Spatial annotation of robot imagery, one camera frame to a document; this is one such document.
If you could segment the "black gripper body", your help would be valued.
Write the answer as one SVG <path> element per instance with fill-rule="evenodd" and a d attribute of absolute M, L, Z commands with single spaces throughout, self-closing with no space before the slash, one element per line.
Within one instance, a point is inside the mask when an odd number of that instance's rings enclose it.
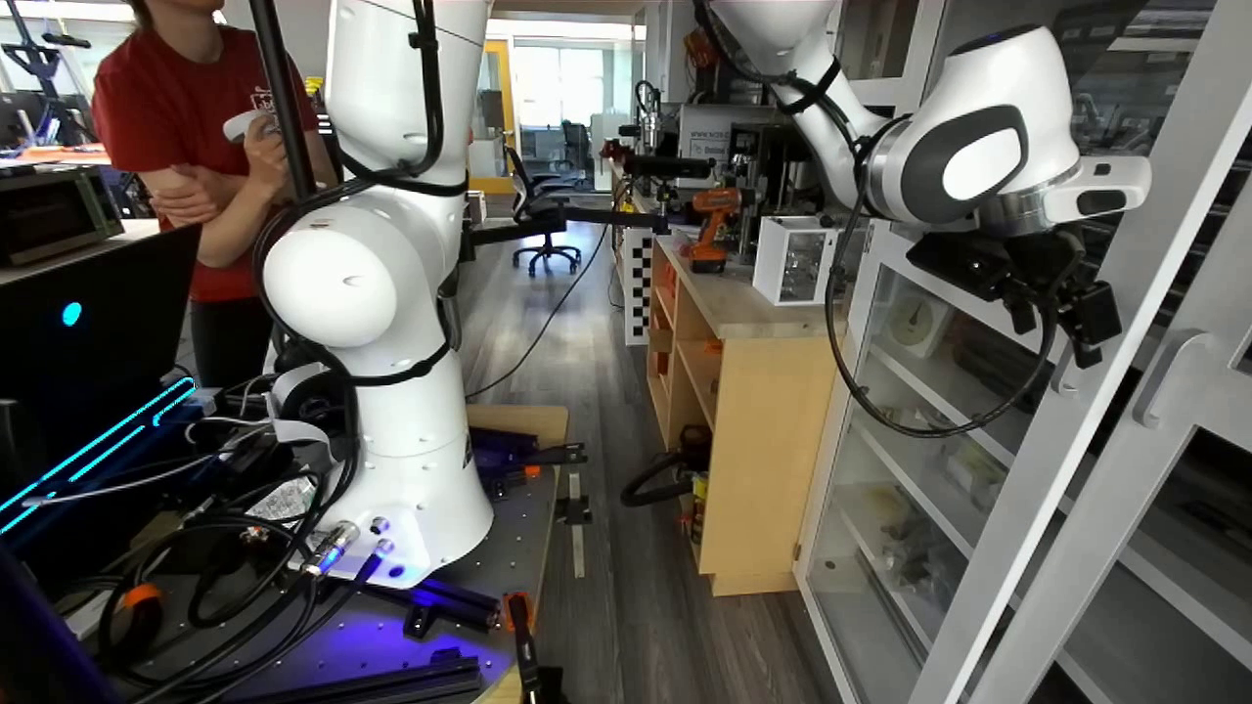
<path fill-rule="evenodd" d="M 998 303 L 1017 334 L 1055 324 L 1079 368 L 1104 362 L 1104 343 L 1124 334 L 1115 292 L 1090 274 L 1087 245 L 1068 236 L 923 236 L 908 264 L 948 287 Z"/>

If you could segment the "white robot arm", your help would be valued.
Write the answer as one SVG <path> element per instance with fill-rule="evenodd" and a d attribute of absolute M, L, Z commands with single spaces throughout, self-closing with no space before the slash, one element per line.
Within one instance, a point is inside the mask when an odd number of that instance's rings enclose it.
<path fill-rule="evenodd" d="M 310 573 L 412 592 L 494 527 L 469 459 L 462 364 L 439 287 L 462 245 L 469 84 L 494 0 L 332 0 L 329 115 L 353 176 L 297 205 L 262 253 L 272 316 L 348 382 L 348 487 L 314 527 Z M 902 119 L 871 115 L 843 76 L 838 0 L 704 0 L 712 43 L 762 80 L 828 193 L 897 227 L 1043 236 L 1133 213 L 1143 158 L 1073 136 L 1061 41 L 1026 24 L 944 58 Z"/>

